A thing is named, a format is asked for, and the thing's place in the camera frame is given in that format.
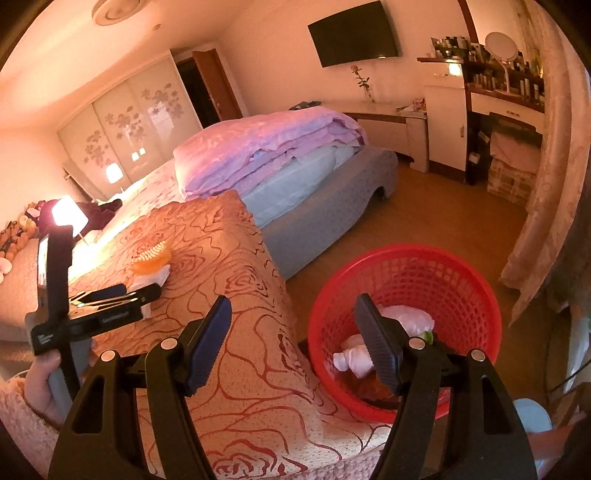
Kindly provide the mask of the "person left hand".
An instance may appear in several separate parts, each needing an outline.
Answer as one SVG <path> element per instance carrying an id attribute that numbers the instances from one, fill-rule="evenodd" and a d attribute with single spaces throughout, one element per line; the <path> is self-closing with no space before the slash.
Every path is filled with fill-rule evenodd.
<path id="1" fill-rule="evenodd" d="M 27 405 L 43 420 L 59 430 L 64 423 L 64 416 L 53 397 L 49 386 L 49 377 L 61 365 L 61 356 L 57 350 L 36 356 L 25 376 L 24 399 Z"/>

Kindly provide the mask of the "person right hand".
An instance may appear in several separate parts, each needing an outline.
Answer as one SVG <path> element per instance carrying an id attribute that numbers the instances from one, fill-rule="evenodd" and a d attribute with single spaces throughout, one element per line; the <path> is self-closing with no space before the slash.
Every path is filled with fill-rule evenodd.
<path id="1" fill-rule="evenodd" d="M 538 479 L 544 479 L 559 462 L 567 450 L 568 441 L 581 430 L 589 419 L 589 415 L 579 413 L 565 426 L 527 434 L 534 460 L 541 463 L 537 467 Z"/>

